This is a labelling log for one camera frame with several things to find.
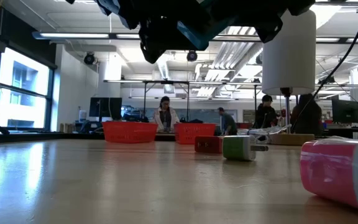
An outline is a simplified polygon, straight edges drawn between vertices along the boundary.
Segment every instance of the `person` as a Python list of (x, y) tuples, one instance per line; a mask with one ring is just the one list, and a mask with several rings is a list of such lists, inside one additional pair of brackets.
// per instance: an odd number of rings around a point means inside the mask
[(161, 98), (160, 107), (155, 110), (154, 121), (158, 124), (158, 132), (173, 131), (173, 125), (179, 123), (179, 118), (174, 109), (170, 106), (170, 99), (167, 96)]
[[(311, 99), (307, 109), (302, 112), (308, 101)], [(312, 94), (301, 95), (299, 97), (299, 104), (294, 107), (291, 115), (291, 124), (296, 126), (292, 131), (297, 134), (314, 134), (315, 136), (321, 136), (323, 133), (323, 124), (321, 122), (321, 108), (313, 99)]]
[(222, 107), (218, 108), (218, 110), (219, 110), (219, 115), (222, 116), (223, 135), (225, 136), (237, 135), (237, 126), (233, 117), (228, 113), (225, 113)]
[(277, 125), (276, 111), (272, 108), (273, 98), (269, 95), (262, 97), (262, 103), (256, 111), (255, 128), (269, 128)]

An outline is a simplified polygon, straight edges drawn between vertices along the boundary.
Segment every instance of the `red block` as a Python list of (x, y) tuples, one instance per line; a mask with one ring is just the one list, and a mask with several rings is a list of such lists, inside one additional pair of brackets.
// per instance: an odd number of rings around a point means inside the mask
[(195, 151), (202, 153), (222, 154), (222, 137), (197, 136), (195, 139)]

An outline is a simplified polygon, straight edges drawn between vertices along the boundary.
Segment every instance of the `ceiling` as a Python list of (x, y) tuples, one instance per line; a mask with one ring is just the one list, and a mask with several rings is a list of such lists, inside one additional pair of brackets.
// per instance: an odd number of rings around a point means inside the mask
[[(42, 32), (137, 33), (137, 30), (126, 29), (118, 16), (114, 14), (110, 17), (105, 16), (95, 4), (76, 2), (70, 5), (65, 0), (9, 0), (4, 1), (3, 6)], [(342, 7), (330, 20), (318, 28), (317, 35), (327, 37), (354, 36), (358, 30), (357, 9), (357, 7)], [(151, 65), (144, 60), (138, 40), (81, 40), (79, 43), (73, 41), (73, 44), (76, 44), (75, 46), (115, 45), (127, 64), (122, 69), (123, 75), (145, 74), (158, 70), (156, 64)], [(198, 60), (212, 63), (221, 50), (221, 46), (221, 42), (210, 42), (209, 47), (204, 52), (197, 52)], [(348, 47), (347, 44), (318, 44), (316, 46), (316, 59), (324, 69), (329, 70), (337, 64)], [(81, 47), (75, 50), (84, 54)], [(175, 54), (174, 60), (167, 62), (170, 70), (195, 71), (197, 63), (186, 61), (187, 52), (169, 52), (169, 54), (172, 53)], [(107, 52), (96, 52), (95, 54), (101, 60), (108, 57)], [(354, 62), (358, 62), (358, 45), (354, 47), (347, 61), (352, 63), (344, 63), (336, 74), (337, 80), (341, 82), (346, 82), (349, 77), (349, 68), (355, 65)], [(316, 75), (321, 72), (323, 72), (323, 69), (316, 63)]]

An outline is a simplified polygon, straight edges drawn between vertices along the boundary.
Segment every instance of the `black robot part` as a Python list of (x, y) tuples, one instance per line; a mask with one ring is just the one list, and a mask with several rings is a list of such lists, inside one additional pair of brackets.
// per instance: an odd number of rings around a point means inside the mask
[[(73, 4), (75, 0), (66, 0)], [(306, 12), (315, 0), (94, 0), (105, 15), (120, 17), (128, 29), (140, 27), (140, 47), (155, 63), (166, 50), (205, 50), (227, 26), (249, 26), (263, 43), (282, 28), (281, 16)]]

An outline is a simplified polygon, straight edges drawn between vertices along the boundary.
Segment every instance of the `man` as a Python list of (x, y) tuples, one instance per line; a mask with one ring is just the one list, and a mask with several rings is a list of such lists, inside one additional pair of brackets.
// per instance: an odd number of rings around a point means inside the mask
[(223, 135), (225, 136), (237, 135), (237, 126), (233, 117), (228, 113), (225, 113), (222, 107), (218, 108), (218, 110), (219, 110), (219, 115), (222, 116)]
[(262, 103), (256, 111), (255, 128), (269, 128), (277, 125), (276, 111), (271, 107), (273, 98), (269, 95), (262, 97)]

